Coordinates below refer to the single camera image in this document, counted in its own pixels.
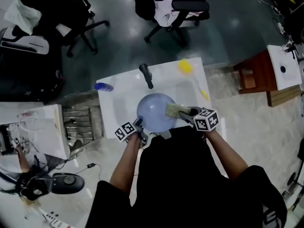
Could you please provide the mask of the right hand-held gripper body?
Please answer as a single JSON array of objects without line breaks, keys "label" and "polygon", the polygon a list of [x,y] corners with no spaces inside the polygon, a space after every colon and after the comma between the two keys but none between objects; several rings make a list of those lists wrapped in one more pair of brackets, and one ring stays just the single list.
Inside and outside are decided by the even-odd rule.
[{"label": "right hand-held gripper body", "polygon": [[219,124],[218,113],[215,109],[202,108],[199,114],[191,114],[194,128],[199,132],[211,132]]}]

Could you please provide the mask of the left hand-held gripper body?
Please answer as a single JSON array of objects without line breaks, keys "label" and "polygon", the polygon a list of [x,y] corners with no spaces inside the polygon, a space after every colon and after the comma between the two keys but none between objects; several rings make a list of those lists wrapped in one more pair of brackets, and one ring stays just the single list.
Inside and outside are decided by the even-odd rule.
[{"label": "left hand-held gripper body", "polygon": [[129,142],[129,136],[133,133],[138,133],[139,139],[142,142],[142,145],[145,146],[148,142],[148,136],[144,133],[143,127],[140,123],[132,124],[127,122],[121,125],[115,132],[117,140],[121,142]]}]

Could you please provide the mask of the green yellow sponge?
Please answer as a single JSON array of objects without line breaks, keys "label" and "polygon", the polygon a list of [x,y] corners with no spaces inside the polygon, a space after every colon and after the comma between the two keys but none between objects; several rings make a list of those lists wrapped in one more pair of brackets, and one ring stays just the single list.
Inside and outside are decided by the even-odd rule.
[{"label": "green yellow sponge", "polygon": [[167,103],[166,104],[165,115],[167,117],[180,118],[179,112],[189,114],[190,113],[190,108],[179,105],[179,104],[174,104],[174,103]]}]

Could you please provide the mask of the large blue plate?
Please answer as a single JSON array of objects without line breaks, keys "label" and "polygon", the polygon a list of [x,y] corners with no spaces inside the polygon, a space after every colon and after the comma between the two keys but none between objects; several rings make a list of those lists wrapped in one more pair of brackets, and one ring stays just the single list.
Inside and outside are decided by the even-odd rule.
[{"label": "large blue plate", "polygon": [[172,129],[177,119],[166,115],[167,103],[175,102],[167,95],[153,93],[143,97],[137,106],[137,117],[142,118],[144,129],[162,133]]}]

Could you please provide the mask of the person's left forearm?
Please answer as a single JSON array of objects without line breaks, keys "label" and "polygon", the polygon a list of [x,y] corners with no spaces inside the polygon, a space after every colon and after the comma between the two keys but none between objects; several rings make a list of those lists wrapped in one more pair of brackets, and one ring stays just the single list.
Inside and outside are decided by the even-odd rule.
[{"label": "person's left forearm", "polygon": [[130,195],[141,140],[137,132],[128,138],[127,146],[110,178],[110,184]]}]

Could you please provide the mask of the yellow dish brush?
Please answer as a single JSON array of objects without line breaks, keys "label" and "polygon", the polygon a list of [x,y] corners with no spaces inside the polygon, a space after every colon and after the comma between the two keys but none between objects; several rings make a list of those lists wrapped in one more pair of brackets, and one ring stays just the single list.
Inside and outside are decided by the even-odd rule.
[{"label": "yellow dish brush", "polygon": [[191,77],[191,78],[194,80],[194,82],[196,83],[197,88],[198,88],[200,94],[201,94],[207,101],[209,101],[209,96],[208,96],[208,94],[200,87],[200,83],[199,83],[198,79],[197,79],[197,78],[195,77],[195,75],[194,75],[194,67],[188,62],[188,60],[183,59],[183,60],[179,61],[178,67],[179,67],[179,70],[180,70],[183,74],[185,74],[185,75]]}]

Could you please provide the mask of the white sink on dark stand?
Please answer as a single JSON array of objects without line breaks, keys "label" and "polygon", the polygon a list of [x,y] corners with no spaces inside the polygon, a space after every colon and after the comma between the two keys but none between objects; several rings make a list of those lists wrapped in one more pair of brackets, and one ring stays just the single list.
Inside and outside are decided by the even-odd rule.
[{"label": "white sink on dark stand", "polygon": [[126,122],[133,123],[138,103],[152,93],[165,94],[182,106],[211,108],[211,100],[201,94],[201,90],[209,94],[202,59],[197,57],[187,61],[193,67],[190,75],[181,72],[178,61],[149,66],[153,89],[148,88],[139,69],[99,79],[99,83],[113,87],[110,92],[98,91],[106,137],[116,138],[114,132],[118,127]]}]

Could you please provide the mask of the metal rack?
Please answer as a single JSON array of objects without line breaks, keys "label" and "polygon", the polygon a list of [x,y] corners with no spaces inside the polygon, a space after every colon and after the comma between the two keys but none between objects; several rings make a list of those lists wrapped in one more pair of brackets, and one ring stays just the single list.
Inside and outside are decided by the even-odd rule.
[{"label": "metal rack", "polygon": [[76,141],[88,144],[104,136],[104,126],[99,106],[63,107],[64,128],[68,145]]}]

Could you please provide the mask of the black faucet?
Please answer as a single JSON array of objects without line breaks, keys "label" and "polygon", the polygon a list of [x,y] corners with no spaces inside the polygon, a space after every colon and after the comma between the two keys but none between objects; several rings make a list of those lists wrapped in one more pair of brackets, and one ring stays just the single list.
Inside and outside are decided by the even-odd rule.
[{"label": "black faucet", "polygon": [[146,64],[140,64],[139,70],[142,72],[144,79],[148,85],[149,89],[153,89],[153,83],[152,83],[152,74]]}]

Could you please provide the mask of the blue bottle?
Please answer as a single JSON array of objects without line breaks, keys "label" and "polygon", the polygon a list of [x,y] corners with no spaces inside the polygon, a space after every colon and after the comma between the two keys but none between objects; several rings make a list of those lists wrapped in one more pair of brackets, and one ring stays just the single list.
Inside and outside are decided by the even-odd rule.
[{"label": "blue bottle", "polygon": [[94,85],[94,89],[99,91],[111,92],[114,88],[110,84],[99,82]]}]

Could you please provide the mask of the person's black clothing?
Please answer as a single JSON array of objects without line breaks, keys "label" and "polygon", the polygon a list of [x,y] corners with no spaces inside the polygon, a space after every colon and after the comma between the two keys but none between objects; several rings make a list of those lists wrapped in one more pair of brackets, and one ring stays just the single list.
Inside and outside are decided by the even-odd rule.
[{"label": "person's black clothing", "polygon": [[139,149],[130,195],[101,180],[85,228],[284,228],[287,209],[265,170],[226,174],[191,127]]}]

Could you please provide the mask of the wooden cabinet with white sink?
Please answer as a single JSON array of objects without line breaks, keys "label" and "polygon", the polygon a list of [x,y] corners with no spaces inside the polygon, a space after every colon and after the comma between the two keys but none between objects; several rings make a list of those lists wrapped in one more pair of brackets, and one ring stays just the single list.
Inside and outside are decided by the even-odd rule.
[{"label": "wooden cabinet with white sink", "polygon": [[239,94],[279,91],[302,83],[294,47],[268,45],[233,68],[239,73]]}]

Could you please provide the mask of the black office chair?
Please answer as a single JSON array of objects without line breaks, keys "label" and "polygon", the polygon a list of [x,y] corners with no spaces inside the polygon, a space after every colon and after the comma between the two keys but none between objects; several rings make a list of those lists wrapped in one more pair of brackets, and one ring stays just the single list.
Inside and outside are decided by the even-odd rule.
[{"label": "black office chair", "polygon": [[175,11],[179,11],[176,20],[169,27],[161,27],[154,19],[155,4],[154,1],[162,0],[134,0],[135,13],[144,20],[149,20],[156,23],[156,27],[144,37],[146,43],[162,28],[167,32],[176,31],[179,39],[180,46],[186,47],[186,39],[180,29],[180,26],[185,21],[193,21],[197,27],[201,21],[209,19],[209,3],[206,0],[172,0],[172,7]]},{"label": "black office chair", "polygon": [[85,33],[102,24],[110,26],[108,20],[91,22],[95,14],[90,10],[88,0],[21,0],[21,2],[41,12],[42,16],[33,29],[34,35],[54,37],[61,46],[69,46],[66,55],[71,58],[76,38],[80,36],[92,54],[97,53]]}]

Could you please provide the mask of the large black machine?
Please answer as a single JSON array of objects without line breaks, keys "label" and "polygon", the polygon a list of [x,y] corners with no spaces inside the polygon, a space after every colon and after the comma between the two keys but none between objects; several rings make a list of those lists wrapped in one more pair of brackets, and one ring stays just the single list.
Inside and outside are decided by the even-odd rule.
[{"label": "large black machine", "polygon": [[48,102],[64,83],[55,33],[0,30],[0,102]]}]

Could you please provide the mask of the white cloth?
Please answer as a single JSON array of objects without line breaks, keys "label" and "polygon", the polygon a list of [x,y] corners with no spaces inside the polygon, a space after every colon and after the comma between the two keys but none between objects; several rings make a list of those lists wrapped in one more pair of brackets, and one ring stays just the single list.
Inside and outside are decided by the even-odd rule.
[{"label": "white cloth", "polygon": [[28,7],[21,0],[14,0],[4,14],[4,19],[17,25],[23,32],[32,35],[34,27],[39,23],[42,13]]}]

